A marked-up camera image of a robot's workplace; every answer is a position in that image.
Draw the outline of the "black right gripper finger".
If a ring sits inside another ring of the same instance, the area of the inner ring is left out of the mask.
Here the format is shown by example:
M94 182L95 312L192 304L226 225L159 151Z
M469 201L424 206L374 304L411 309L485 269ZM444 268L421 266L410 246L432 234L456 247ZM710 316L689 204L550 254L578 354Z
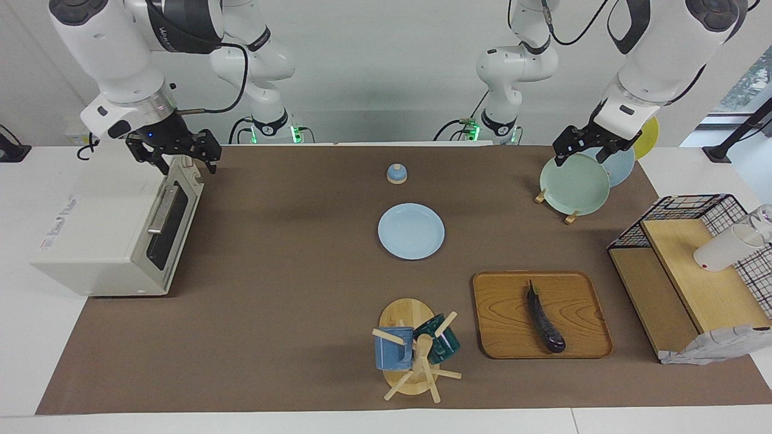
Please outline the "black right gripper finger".
M223 148L209 130L193 134L193 159L201 160L210 174L215 175L217 162L220 161Z
M137 162L153 165L162 175L169 174L170 168L166 160L163 159L162 152L149 151L142 140L127 140L127 148Z

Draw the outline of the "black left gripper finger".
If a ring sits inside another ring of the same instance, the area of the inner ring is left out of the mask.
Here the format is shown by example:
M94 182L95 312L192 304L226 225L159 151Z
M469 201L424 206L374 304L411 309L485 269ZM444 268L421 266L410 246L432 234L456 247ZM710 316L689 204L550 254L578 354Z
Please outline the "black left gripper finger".
M565 127L552 143L556 156L554 161L557 167L565 164L568 157L584 151L584 129L579 127Z
M597 146L599 151L595 159L599 164L602 164L613 154L628 151L633 144L633 141L599 141Z

